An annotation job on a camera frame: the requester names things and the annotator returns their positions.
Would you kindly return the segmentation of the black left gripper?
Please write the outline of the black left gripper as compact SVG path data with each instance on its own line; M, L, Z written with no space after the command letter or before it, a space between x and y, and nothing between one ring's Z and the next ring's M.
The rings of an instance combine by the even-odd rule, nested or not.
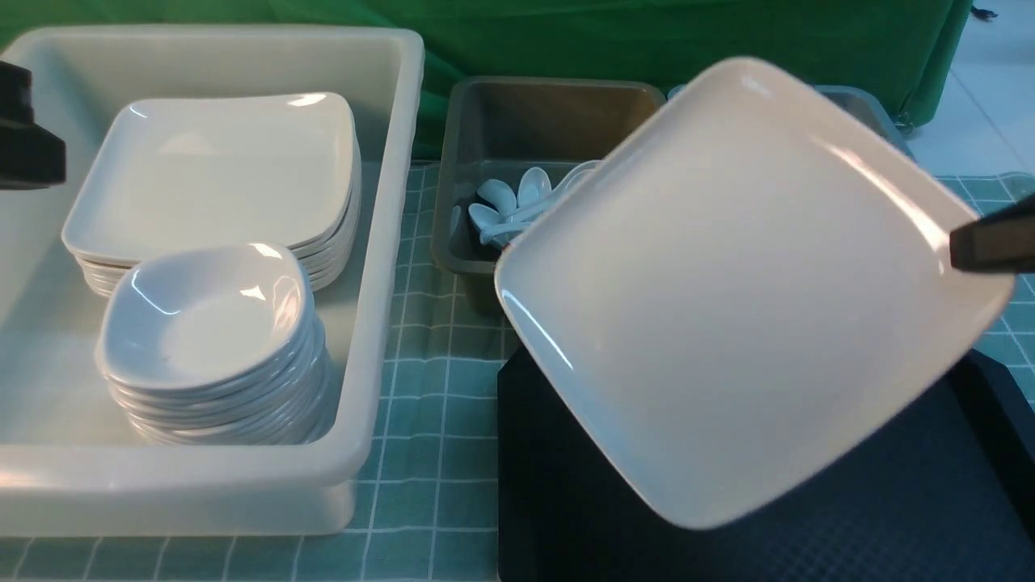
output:
M36 123L31 89L30 70L1 63L2 190L45 190L66 180L65 143Z

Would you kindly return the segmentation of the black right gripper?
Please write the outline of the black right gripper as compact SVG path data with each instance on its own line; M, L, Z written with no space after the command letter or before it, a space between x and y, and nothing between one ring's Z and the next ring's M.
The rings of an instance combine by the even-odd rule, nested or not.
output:
M950 233L951 265L983 275L1034 272L1034 196L1026 196Z

